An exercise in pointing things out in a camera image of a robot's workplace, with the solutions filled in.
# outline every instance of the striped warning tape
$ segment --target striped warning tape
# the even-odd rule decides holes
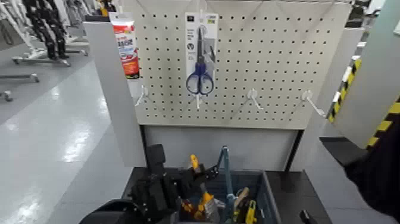
[[[374,136],[368,142],[367,146],[368,150],[374,147],[379,138],[381,138],[385,134],[385,132],[389,130],[392,123],[398,118],[397,116],[400,116],[400,97],[390,107],[389,112],[387,112],[385,119],[378,125],[378,128],[376,129]]]
[[[346,73],[343,76],[342,83],[340,84],[340,88],[336,92],[335,97],[333,98],[332,105],[328,112],[327,118],[331,123],[333,123],[333,121],[335,120],[335,115],[338,114],[340,106],[342,105],[342,102],[346,97],[349,87],[353,84],[354,77],[360,65],[361,59],[357,59],[354,61],[353,67],[348,67],[346,69]]]

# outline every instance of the wheel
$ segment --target wheel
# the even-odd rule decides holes
[[[87,51],[85,51],[85,50],[80,50],[80,52],[82,52],[82,54],[83,54],[84,56],[89,56],[89,53],[88,53]]]
[[[11,102],[11,101],[13,100],[13,98],[11,97],[11,95],[8,94],[8,93],[5,93],[5,94],[4,94],[4,99],[5,99],[7,102]]]
[[[61,60],[61,63],[63,63],[65,66],[71,67],[71,64],[67,60]]]
[[[40,82],[40,79],[38,78],[37,74],[32,74],[31,77],[33,77],[33,80],[35,80],[36,83]]]

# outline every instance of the pegboard hook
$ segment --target pegboard hook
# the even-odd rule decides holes
[[[313,92],[311,92],[311,90],[307,90],[305,91],[302,95],[301,95],[301,100],[305,101],[307,100],[311,106],[313,107],[313,109],[318,113],[319,116],[321,117],[326,117],[325,112],[321,109],[319,109],[312,101],[311,98],[313,97]]]
[[[247,93],[247,99],[248,100],[253,100],[255,106],[259,109],[259,110],[263,110],[264,108],[262,108],[259,103],[256,100],[256,97],[258,95],[257,90],[255,90],[254,88],[252,88],[251,90],[249,90],[249,92]]]
[[[143,98],[147,97],[148,95],[149,95],[149,89],[146,88],[144,85],[142,85],[142,92],[140,93],[140,97],[137,100],[135,107],[137,107],[143,101]]]
[[[201,97],[199,96],[199,94],[196,94],[196,106],[197,106],[197,110],[200,110],[200,104],[203,103],[203,100],[201,100]]]

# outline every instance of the blue scissors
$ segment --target blue scissors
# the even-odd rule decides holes
[[[201,27],[198,29],[197,62],[195,66],[195,72],[186,79],[186,89],[192,94],[209,94],[214,89],[214,82],[207,73],[207,67],[204,62]]]

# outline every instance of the white pegboard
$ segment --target white pegboard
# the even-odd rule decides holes
[[[218,13],[215,89],[200,109],[185,87],[185,12],[193,1],[125,1],[135,13],[140,73],[149,97],[144,125],[304,129],[313,109],[301,101],[321,90],[351,6],[343,2],[202,1]],[[258,91],[258,110],[246,94]]]

